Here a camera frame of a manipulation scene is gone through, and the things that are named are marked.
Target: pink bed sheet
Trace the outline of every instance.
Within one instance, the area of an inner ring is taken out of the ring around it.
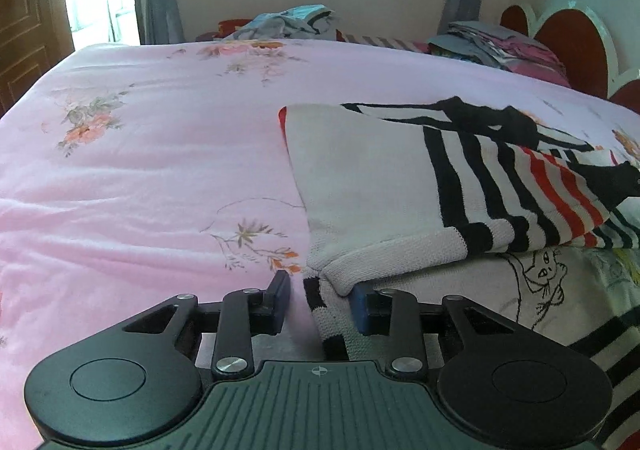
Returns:
[[[640,156],[640,117],[623,107],[388,48],[101,45],[44,75],[0,121],[0,448],[41,441],[22,400],[38,361],[178,293],[217,301],[285,268],[282,350],[317,354],[300,273],[308,228],[278,110],[453,95]]]

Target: bed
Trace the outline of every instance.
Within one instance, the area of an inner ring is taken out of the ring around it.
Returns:
[[[22,400],[38,361],[179,293],[213,302],[285,269],[286,327],[257,340],[256,357],[322,357],[302,287],[308,226],[278,126],[283,106],[456,94],[638,160],[640,117],[613,103],[636,102],[632,84],[607,85],[617,88],[607,102],[466,62],[324,41],[76,52],[0,121],[0,448],[41,441]],[[638,424],[636,413],[615,427],[606,448],[636,448]]]

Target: wooden door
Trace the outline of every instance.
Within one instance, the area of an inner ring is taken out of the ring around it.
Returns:
[[[0,0],[0,116],[73,50],[65,0]]]

